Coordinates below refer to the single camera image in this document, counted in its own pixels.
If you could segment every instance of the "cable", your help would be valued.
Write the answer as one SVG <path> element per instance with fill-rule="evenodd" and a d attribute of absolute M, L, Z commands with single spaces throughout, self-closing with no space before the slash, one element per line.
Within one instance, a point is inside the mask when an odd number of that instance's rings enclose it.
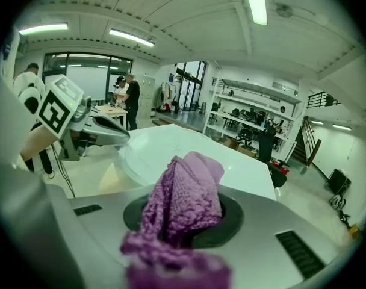
<path fill-rule="evenodd" d="M 71 183 L 71 181 L 69 179 L 69 175 L 67 173 L 67 170 L 65 169 L 63 162 L 58 159 L 57 151 L 55 150 L 54 145 L 51 145 L 51 146 L 52 146 L 53 155 L 54 155 L 56 163 L 57 163 L 57 167 L 58 167 L 61 175 L 63 176 L 64 180 L 66 181 L 66 183 L 69 187 L 69 190 L 72 193 L 73 198 L 76 198 L 75 192 L 72 187 L 72 183 Z"/>

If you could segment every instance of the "cap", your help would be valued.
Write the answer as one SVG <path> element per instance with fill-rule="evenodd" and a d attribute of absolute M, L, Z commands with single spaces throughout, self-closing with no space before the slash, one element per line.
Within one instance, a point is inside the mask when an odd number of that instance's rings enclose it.
<path fill-rule="evenodd" d="M 124 76 L 119 76 L 119 77 L 117 77 L 117 79 L 116 79 L 116 83 L 120 84 L 121 82 L 125 82 L 125 78 L 124 78 Z"/>

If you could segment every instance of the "wooden table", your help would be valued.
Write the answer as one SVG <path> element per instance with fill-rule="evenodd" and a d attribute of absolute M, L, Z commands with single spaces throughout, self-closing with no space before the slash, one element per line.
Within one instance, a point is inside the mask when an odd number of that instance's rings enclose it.
<path fill-rule="evenodd" d="M 108 116 L 111 116 L 112 118 L 116 117 L 123 117 L 123 127 L 124 129 L 127 129 L 127 111 L 123 108 L 115 108 L 109 105 L 103 105 L 103 106 L 96 106 L 96 109 L 101 111 L 102 113 L 105 113 Z"/>

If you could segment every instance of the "man in black shirt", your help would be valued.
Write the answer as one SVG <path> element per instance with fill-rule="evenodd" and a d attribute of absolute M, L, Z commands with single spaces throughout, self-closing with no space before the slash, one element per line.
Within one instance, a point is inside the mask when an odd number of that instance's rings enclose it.
<path fill-rule="evenodd" d="M 139 83 L 136 80 L 134 80 L 134 76 L 132 74 L 125 75 L 125 79 L 126 82 L 129 84 L 129 87 L 122 99 L 122 102 L 125 102 L 128 112 L 127 129 L 129 123 L 130 130 L 133 131 L 137 129 L 136 115 L 139 109 L 138 100 L 140 96 L 140 86 Z"/>

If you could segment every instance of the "black vent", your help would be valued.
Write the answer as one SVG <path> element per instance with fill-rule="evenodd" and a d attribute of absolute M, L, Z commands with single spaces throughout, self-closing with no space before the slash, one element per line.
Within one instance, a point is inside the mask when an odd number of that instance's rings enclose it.
<path fill-rule="evenodd" d="M 294 231 L 277 234 L 276 238 L 305 279 L 310 278 L 324 268 L 321 260 Z"/>
<path fill-rule="evenodd" d="M 92 213 L 92 212 L 95 212 L 95 211 L 98 211 L 101 209 L 102 209 L 102 207 L 100 207 L 99 205 L 87 205 L 85 207 L 76 208 L 73 210 L 77 216 L 80 216 L 80 215 Z"/>

